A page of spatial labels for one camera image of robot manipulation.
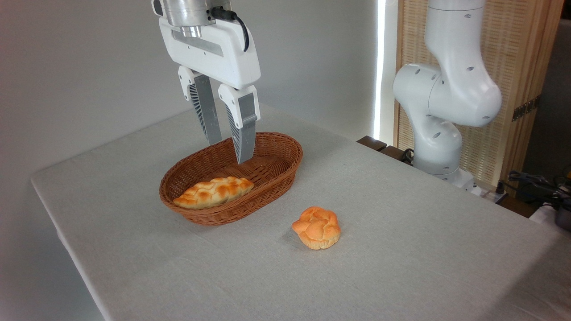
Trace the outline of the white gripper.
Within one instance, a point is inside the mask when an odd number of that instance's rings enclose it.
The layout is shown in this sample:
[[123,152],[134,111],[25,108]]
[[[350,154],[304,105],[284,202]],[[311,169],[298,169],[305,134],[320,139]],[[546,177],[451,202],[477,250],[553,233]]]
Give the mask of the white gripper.
[[256,121],[261,119],[257,90],[253,85],[261,77],[253,37],[244,51],[244,33],[240,24],[215,20],[202,13],[198,21],[200,37],[186,37],[180,27],[170,25],[165,13],[158,18],[167,52],[181,65],[178,77],[183,94],[192,103],[209,145],[222,140],[210,78],[220,85],[218,94],[226,105],[228,120],[239,164],[253,157]]

